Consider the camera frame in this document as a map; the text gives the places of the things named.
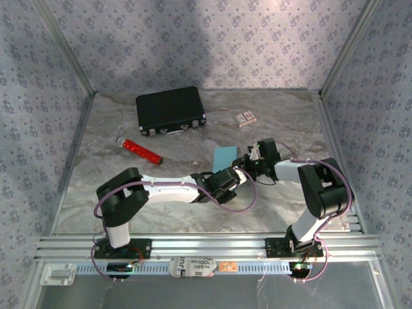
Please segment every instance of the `gray table surface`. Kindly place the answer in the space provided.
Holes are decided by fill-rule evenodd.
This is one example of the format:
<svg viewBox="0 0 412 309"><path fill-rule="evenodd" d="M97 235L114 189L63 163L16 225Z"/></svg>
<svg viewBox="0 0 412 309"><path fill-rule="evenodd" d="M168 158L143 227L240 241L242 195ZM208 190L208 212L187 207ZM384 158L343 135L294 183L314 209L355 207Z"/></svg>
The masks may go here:
<svg viewBox="0 0 412 309"><path fill-rule="evenodd" d="M315 91L201 91L207 124L182 133L144 137L138 130L133 94L96 95L55 232L93 233L102 224L93 217L97 187L128 167L157 177L181 177L211 171L217 147L238 147L238 154L259 139L273 137L288 144L300 158L326 158L328 152L315 112ZM257 121L239 128L234 116L251 110ZM164 157L153 165L116 144L119 135ZM278 147L283 158L287 149ZM261 177L262 182L270 182ZM238 197L227 207L246 207L253 198L251 184L237 189ZM301 186L278 182L258 185L259 199L253 209L233 214L213 203L157 203L143 207L130 222L134 233L166 232L284 232L305 210ZM346 217L336 219L328 230L348 230Z"/></svg>

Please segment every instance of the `red cylinder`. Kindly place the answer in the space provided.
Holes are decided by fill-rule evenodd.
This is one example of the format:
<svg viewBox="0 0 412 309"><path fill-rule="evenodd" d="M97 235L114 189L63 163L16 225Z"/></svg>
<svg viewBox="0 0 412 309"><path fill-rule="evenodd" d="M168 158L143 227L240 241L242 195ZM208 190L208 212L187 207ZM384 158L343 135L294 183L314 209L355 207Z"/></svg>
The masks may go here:
<svg viewBox="0 0 412 309"><path fill-rule="evenodd" d="M146 160L149 160L153 164L160 165L163 163L163 158L161 156L159 156L158 154L152 153L150 150L124 137L119 137L117 140L117 144L120 147L126 148L132 151L133 153L135 153L136 155L141 156L142 158L145 158Z"/></svg>

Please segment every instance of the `black briefcase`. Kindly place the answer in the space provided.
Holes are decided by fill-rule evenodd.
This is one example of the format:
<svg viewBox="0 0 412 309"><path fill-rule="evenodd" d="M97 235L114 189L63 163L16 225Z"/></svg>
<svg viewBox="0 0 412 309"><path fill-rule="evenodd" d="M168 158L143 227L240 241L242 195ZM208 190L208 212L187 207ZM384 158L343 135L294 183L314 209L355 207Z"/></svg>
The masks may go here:
<svg viewBox="0 0 412 309"><path fill-rule="evenodd" d="M136 98L142 135L169 134L206 123L197 87L140 95Z"/></svg>

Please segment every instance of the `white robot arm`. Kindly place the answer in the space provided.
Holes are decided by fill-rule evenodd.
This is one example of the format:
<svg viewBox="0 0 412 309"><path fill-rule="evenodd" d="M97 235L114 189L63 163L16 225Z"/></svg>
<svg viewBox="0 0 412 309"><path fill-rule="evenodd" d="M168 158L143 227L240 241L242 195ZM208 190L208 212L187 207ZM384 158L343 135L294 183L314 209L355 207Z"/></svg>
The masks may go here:
<svg viewBox="0 0 412 309"><path fill-rule="evenodd" d="M330 216L344 210L348 190L337 173L341 173L332 158L322 162L282 160L273 139L257 143L256 151L238 158L217 173L195 173L182 178L153 178L129 168L97 189L99 204L95 216L103 220L113 248L130 242L128 222L144 206L159 201L205 203L214 198L224 204L236 197L236 188L247 177L256 180L264 174L273 181L284 180L302 185L307 209L286 232L290 250L302 250L312 245L314 234ZM126 196L124 189L130 191Z"/></svg>

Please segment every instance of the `paper label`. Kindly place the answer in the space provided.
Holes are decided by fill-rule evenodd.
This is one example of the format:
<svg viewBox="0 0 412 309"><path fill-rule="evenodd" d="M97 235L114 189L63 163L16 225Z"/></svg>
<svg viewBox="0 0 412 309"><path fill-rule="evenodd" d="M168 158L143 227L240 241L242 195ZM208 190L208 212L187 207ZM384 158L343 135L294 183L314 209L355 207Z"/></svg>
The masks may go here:
<svg viewBox="0 0 412 309"><path fill-rule="evenodd" d="M217 264L211 257L174 257L169 273L175 277L212 277Z"/></svg>
<svg viewBox="0 0 412 309"><path fill-rule="evenodd" d="M220 272L237 272L238 262L220 262L219 271Z"/></svg>

